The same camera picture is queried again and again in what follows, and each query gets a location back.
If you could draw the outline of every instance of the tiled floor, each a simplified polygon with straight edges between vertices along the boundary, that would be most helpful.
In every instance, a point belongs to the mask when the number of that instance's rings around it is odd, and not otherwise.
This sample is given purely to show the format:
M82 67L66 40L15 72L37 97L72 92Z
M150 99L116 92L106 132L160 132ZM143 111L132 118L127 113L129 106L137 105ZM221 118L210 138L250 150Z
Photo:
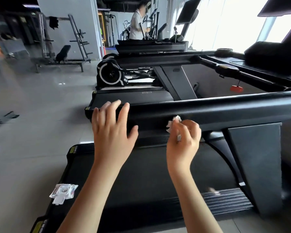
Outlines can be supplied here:
M84 73L74 66L44 66L40 74L28 60L9 62L0 64L0 111L20 116L0 128L0 233L25 233L44 215L68 149L93 141L84 108L95 89L97 62L86 64ZM291 227L291 213L280 219L279 226L258 216L220 225L225 233L281 233Z

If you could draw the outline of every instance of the hand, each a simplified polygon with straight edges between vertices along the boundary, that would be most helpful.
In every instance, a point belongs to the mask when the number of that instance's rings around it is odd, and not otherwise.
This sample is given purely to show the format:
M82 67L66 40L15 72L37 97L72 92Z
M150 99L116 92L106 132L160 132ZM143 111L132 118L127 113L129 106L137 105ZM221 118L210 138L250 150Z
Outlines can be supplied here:
M120 100L105 103L100 110L95 108L92 116L94 132L94 164L107 165L119 171L134 148L138 137L138 126L134 126L127 136L127 116L129 103L122 107L116 121L115 110Z
M166 152L169 173L190 171L200 138L201 129L196 122L184 120L180 123L177 118L173 121Z

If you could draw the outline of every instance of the person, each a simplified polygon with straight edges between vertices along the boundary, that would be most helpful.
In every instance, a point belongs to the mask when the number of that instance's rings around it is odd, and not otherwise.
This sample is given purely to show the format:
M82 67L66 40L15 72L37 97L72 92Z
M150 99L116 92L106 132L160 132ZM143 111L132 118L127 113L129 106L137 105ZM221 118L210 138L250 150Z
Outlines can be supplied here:
M142 24L142 20L144 16L145 16L145 4L141 2L137 6L135 13L132 15L129 39L134 39L134 40L143 39L143 34L139 26L139 23ZM144 34L150 32L150 28L142 28L142 30Z
M116 121L115 110L120 104L120 100L107 102L100 110L95 108L93 111L95 160L83 188L57 233L97 232L111 187L138 137L138 126L134 126L127 136L128 103L123 105ZM200 138L201 129L197 123L175 119L167 143L167 168L180 200L187 232L223 233L190 172Z

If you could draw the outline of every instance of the squat rack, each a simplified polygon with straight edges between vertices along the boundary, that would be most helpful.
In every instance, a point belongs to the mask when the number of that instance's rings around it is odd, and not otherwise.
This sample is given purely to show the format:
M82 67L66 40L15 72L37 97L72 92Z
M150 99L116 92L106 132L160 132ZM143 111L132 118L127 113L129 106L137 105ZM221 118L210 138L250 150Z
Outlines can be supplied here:
M77 26L75 24L74 18L71 14L68 14L68 17L58 17L58 20L69 20L71 23L72 30L74 32L74 36L76 40L72 40L70 42L77 42L82 59L64 59L62 63L56 62L54 56L55 54L52 52L52 45L48 44L49 42L53 42L53 40L50 40L47 38L48 34L45 29L46 25L46 19L49 19L49 17L45 17L43 13L38 14L38 19L39 19L39 30L40 30L40 35L41 35L41 49L42 49L42 58L36 59L36 69L37 73L39 73L39 67L41 65L79 65L81 67L81 71L84 72L83 70L83 63L85 62L91 62L91 59L88 58L89 54L93 54L92 52L87 53L84 46L88 45L89 42L87 41L82 41L84 38L85 32L82 32L81 29L77 29Z

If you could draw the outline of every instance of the white shirt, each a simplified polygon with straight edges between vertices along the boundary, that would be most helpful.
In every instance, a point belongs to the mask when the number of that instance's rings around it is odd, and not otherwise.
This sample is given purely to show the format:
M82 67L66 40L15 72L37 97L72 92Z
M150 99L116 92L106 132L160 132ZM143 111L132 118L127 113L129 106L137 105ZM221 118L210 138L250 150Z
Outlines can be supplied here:
M137 9L135 11L135 13L132 15L129 39L135 39L135 40L142 40L143 39L143 34L140 31L139 23L142 24L142 17L140 15L139 10Z

